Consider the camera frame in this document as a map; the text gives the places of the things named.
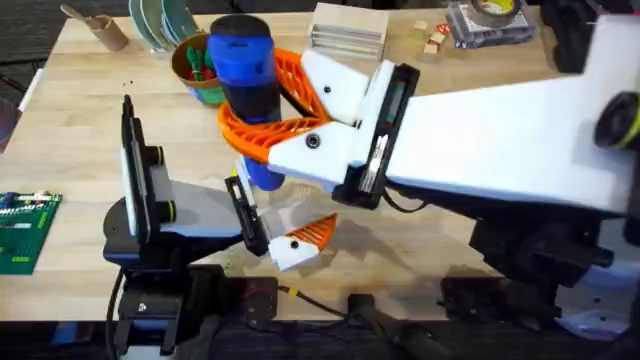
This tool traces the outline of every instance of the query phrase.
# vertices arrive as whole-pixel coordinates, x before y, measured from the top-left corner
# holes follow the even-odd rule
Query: black cable
[[[391,206],[395,210],[400,211],[403,214],[411,214],[411,213],[414,213],[416,211],[420,211],[420,210],[424,209],[425,207],[427,207],[427,205],[429,205],[428,202],[423,201],[422,204],[420,204],[420,206],[418,206],[415,209],[405,209],[402,206],[398,205],[398,203],[395,202],[395,200],[393,200],[391,198],[391,195],[389,194],[387,189],[382,189],[382,198],[384,199],[384,201],[387,202],[387,204],[389,204],[389,206]]]
[[[109,297],[109,305],[107,305],[107,320],[104,326],[104,341],[107,346],[107,356],[109,356],[109,360],[117,360],[118,354],[116,349],[113,347],[113,311],[116,307],[116,297],[118,296],[118,290],[120,290],[120,286],[122,285],[122,278],[124,277],[124,272],[122,268],[118,271],[118,276],[116,276],[116,281],[113,283],[113,289],[111,289],[111,297]]]
[[[278,290],[289,294],[291,288],[289,288],[287,286],[280,285],[280,286],[278,286]],[[317,307],[319,309],[322,309],[322,310],[324,310],[324,311],[326,311],[326,312],[328,312],[330,314],[333,314],[333,315],[341,317],[341,318],[346,318],[347,317],[346,313],[344,313],[344,312],[342,312],[340,310],[336,310],[334,308],[331,308],[331,307],[329,307],[327,305],[324,305],[324,304],[322,304],[322,303],[320,303],[320,302],[308,297],[302,291],[299,291],[299,290],[295,291],[295,296],[299,297],[300,299],[308,302],[309,304],[311,304],[311,305],[313,305],[313,306],[315,306],[315,307]]]

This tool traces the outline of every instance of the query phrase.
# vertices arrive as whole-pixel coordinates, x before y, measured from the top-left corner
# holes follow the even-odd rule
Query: green circuit board
[[[0,193],[0,274],[30,275],[62,195]]]

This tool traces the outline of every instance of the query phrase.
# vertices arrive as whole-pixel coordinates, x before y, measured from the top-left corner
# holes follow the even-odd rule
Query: green plate
[[[162,33],[162,0],[141,0],[140,10],[144,23],[153,38],[165,50],[173,50],[174,46]]]
[[[182,42],[196,34],[198,25],[184,0],[162,0],[162,7],[176,40]]]
[[[162,49],[162,46],[153,37],[153,34],[151,34],[147,28],[147,24],[144,22],[140,0],[129,0],[129,14],[133,19],[133,23],[136,25],[136,29],[138,29],[140,36],[142,36],[142,38],[145,39],[152,48]]]

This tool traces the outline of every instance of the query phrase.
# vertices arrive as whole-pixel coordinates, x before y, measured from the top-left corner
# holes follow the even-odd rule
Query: wooden tabletop
[[[531,8],[538,18],[537,8]],[[558,76],[548,60],[549,30],[516,46],[457,50],[449,39],[440,62],[416,61],[420,44],[405,34],[417,19],[444,23],[444,9],[391,11],[385,58],[421,71],[417,94],[431,94]],[[260,14],[276,46],[302,52],[309,13]],[[202,28],[218,15],[196,16]],[[172,178],[224,189],[238,156],[220,136],[216,110],[201,105],[173,75],[168,59],[155,59],[131,19],[116,22],[132,39],[109,53],[84,24],[62,29],[41,83],[13,139],[0,155],[0,189],[64,194],[32,276],[0,277],[0,320],[101,320],[117,267],[102,257],[102,221],[122,196],[118,151],[124,94],[131,94],[149,143],[163,145]],[[375,64],[347,62],[371,73]],[[293,116],[290,107],[285,116]],[[344,309],[352,292],[376,295],[397,317],[442,319],[439,280],[448,272],[489,271],[468,247],[473,222],[435,207],[404,215],[382,204],[376,211],[333,203],[317,187],[287,179],[281,190],[260,193],[263,206],[304,198],[339,212],[339,225],[319,264],[279,273],[270,259],[242,245],[203,262],[220,263],[228,275],[277,276],[325,303]],[[279,319],[331,316],[282,295]]]

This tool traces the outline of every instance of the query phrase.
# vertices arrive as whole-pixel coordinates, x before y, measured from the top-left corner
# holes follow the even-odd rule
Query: orange plastic part
[[[273,145],[329,122],[329,115],[302,70],[300,55],[276,49],[275,58],[278,82],[314,117],[249,125],[235,116],[228,102],[218,111],[218,125],[227,143],[237,152],[263,164],[269,163],[269,149]]]
[[[337,222],[338,214],[333,213],[305,227],[294,230],[288,233],[287,236],[314,244],[322,251],[329,243],[329,240],[331,240],[331,235],[333,235],[333,231],[336,229]]]

